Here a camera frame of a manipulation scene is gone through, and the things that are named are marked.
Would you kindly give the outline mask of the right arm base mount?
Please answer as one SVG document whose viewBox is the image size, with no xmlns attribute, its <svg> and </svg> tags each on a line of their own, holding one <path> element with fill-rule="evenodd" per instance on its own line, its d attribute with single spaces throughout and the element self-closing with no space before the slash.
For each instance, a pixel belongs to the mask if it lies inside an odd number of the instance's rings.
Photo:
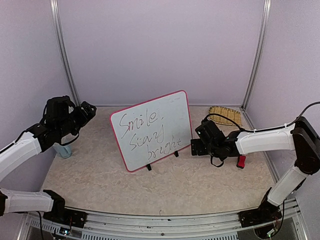
<svg viewBox="0 0 320 240">
<path fill-rule="evenodd" d="M 268 202 L 268 194 L 266 193 L 257 208 L 240 211 L 238 216 L 241 227 L 246 228 L 281 219 L 283 215 L 279 206 Z"/>
</svg>

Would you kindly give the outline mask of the pink framed whiteboard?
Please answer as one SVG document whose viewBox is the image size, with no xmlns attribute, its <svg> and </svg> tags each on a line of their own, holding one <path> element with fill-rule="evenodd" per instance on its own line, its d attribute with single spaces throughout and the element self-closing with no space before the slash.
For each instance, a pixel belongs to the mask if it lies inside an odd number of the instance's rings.
<svg viewBox="0 0 320 240">
<path fill-rule="evenodd" d="M 130 173 L 187 148 L 193 137 L 184 90 L 118 110 L 109 119 Z"/>
</svg>

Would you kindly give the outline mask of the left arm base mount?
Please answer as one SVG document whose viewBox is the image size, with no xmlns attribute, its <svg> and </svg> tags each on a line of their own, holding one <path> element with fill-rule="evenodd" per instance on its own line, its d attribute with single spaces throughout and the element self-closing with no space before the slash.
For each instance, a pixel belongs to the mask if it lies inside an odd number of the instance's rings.
<svg viewBox="0 0 320 240">
<path fill-rule="evenodd" d="M 53 206 L 49 212 L 43 213 L 43 218 L 58 224 L 69 227 L 84 228 L 87 220 L 87 213 L 79 210 L 72 210 L 65 207 L 65 199 L 52 190 L 43 190 L 53 200 Z"/>
</svg>

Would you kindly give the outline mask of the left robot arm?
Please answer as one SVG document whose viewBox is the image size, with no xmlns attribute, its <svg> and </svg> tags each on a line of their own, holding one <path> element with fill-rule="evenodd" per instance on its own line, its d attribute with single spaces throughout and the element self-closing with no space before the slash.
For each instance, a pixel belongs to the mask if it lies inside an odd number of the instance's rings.
<svg viewBox="0 0 320 240">
<path fill-rule="evenodd" d="M 97 108 L 83 101 L 75 105 L 69 96 L 47 100 L 40 122 L 22 131 L 18 138 L 0 151 L 0 178 L 3 180 L 30 158 L 44 153 L 54 144 L 65 146 L 67 135 L 79 137 L 80 130 L 96 116 Z M 42 212 L 63 223 L 70 218 L 65 200 L 52 190 L 38 192 L 0 189 L 0 214 Z"/>
</svg>

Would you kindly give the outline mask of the red black whiteboard eraser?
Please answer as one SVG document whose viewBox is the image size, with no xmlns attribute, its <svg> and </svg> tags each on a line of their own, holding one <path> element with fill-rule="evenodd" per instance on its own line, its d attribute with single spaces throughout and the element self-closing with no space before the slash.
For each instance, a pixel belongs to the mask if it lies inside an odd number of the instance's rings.
<svg viewBox="0 0 320 240">
<path fill-rule="evenodd" d="M 240 168 L 240 169 L 244 169 L 245 168 L 245 162 L 246 162 L 246 156 L 245 155 L 240 155 L 237 158 L 237 164 L 236 167 Z"/>
</svg>

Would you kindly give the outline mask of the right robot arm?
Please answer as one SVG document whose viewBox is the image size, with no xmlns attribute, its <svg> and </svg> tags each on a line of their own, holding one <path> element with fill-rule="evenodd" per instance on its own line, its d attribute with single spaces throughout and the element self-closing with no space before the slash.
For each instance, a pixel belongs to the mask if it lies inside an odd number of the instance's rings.
<svg viewBox="0 0 320 240">
<path fill-rule="evenodd" d="M 193 156 L 209 155 L 224 162 L 227 158 L 237 158 L 237 166 L 245 166 L 246 155 L 255 152 L 278 150 L 295 151 L 296 160 L 281 179 L 264 196 L 256 210 L 256 218 L 266 222 L 286 197 L 320 169 L 320 137 L 303 116 L 282 126 L 245 130 L 239 128 L 225 136 L 217 125 L 207 118 L 195 132 L 198 139 L 192 139 L 191 154 Z"/>
</svg>

